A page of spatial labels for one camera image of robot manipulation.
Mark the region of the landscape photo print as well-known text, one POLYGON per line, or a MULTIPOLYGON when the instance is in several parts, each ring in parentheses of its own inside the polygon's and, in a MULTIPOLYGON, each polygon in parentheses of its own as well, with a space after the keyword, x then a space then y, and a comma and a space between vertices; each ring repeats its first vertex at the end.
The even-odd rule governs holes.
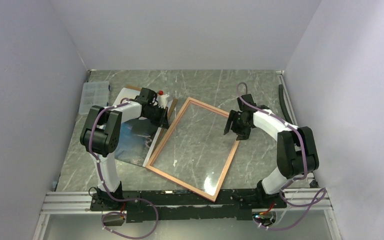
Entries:
MULTIPOLYGON (((170 118, 174 110, 168 109, 170 118)), ((144 167, 166 129, 156 127, 146 118, 132 119, 121 124, 119 143, 114 151, 117 161, 144 167)))

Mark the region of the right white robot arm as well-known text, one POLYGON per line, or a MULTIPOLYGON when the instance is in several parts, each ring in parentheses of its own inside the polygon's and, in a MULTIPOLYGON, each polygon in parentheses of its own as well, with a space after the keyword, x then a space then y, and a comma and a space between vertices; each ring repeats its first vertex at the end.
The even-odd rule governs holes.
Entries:
POLYGON ((273 203, 275 196, 287 184, 306 178, 319 167, 313 132, 309 127, 298 127, 275 115, 264 105, 258 106, 251 94, 237 98, 239 110, 231 110, 224 134, 233 132, 236 140, 250 137, 258 128, 276 141, 276 168, 261 180, 255 202, 262 208, 273 203))

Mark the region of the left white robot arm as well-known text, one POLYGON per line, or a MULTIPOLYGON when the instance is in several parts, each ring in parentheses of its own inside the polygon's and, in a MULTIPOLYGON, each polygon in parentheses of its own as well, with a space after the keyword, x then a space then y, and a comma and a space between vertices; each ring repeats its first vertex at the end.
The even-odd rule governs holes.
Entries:
POLYGON ((112 105, 90 107, 79 141, 94 161, 97 195, 110 210, 119 209, 124 198, 115 159, 122 125, 137 120, 158 129, 168 129, 172 101, 163 91, 123 88, 112 105))

